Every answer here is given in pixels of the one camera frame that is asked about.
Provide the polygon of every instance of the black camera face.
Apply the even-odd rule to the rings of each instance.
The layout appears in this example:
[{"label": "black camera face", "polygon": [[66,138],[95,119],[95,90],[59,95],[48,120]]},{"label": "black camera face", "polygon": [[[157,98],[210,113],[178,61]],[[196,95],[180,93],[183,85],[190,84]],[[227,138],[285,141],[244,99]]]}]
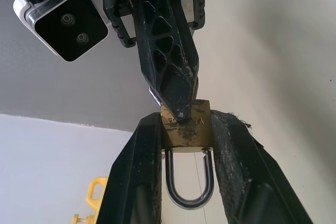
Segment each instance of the black camera face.
[{"label": "black camera face", "polygon": [[108,34],[91,0],[67,0],[36,21],[34,28],[66,61],[76,60]]}]

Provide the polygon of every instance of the camera lens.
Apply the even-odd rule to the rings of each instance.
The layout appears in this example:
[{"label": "camera lens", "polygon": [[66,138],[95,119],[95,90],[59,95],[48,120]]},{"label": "camera lens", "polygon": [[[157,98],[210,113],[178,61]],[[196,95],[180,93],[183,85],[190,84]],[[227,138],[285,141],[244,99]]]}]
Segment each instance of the camera lens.
[{"label": "camera lens", "polygon": [[81,33],[77,36],[77,42],[81,45],[86,44],[89,41],[89,36],[85,33]]},{"label": "camera lens", "polygon": [[64,26],[73,26],[75,22],[76,22],[75,17],[70,13],[64,14],[61,18],[61,23]]}]

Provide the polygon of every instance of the yellow plastic handle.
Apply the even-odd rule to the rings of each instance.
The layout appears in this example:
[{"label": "yellow plastic handle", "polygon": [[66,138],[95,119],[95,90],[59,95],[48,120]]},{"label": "yellow plastic handle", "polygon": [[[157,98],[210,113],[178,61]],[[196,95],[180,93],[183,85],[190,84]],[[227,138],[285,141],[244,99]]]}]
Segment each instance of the yellow plastic handle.
[{"label": "yellow plastic handle", "polygon": [[[107,177],[98,177],[98,178],[95,178],[93,181],[91,181],[91,183],[89,185],[89,191],[88,191],[88,194],[86,196],[86,202],[89,204],[89,206],[96,213],[99,212],[101,201],[103,200],[107,180],[108,180]],[[101,191],[101,194],[100,194],[99,198],[98,199],[93,199],[92,195],[93,195],[93,191],[95,190],[94,188],[96,187],[96,185],[102,185],[103,189]]]}]

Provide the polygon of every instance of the yellow object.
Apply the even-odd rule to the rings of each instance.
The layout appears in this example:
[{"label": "yellow object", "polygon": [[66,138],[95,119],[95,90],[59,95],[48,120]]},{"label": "yellow object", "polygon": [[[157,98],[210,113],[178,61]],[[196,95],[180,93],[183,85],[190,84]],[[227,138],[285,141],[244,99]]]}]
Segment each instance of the yellow object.
[{"label": "yellow object", "polygon": [[[79,218],[79,215],[75,214],[74,217],[72,218],[71,224],[77,224],[79,222],[85,222],[85,224],[96,224],[100,205],[103,200],[104,193],[105,193],[107,180],[108,180],[107,177],[98,177],[98,178],[95,178],[93,181],[91,181],[89,185],[88,194],[86,196],[86,202],[96,212],[96,214],[89,215],[88,217],[86,217],[86,219]],[[103,189],[101,191],[99,198],[93,199],[92,196],[93,196],[93,192],[95,190],[94,188],[96,187],[96,185],[102,185]]]}]

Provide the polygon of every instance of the white wall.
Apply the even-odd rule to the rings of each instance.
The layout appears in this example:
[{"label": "white wall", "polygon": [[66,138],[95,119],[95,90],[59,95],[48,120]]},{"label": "white wall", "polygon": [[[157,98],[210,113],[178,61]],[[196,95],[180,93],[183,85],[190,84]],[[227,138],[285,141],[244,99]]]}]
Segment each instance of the white wall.
[{"label": "white wall", "polygon": [[336,220],[336,0],[206,0],[198,98],[252,124],[314,223]]},{"label": "white wall", "polygon": [[71,223],[94,214],[90,182],[109,176],[131,133],[0,115],[3,224]]}]

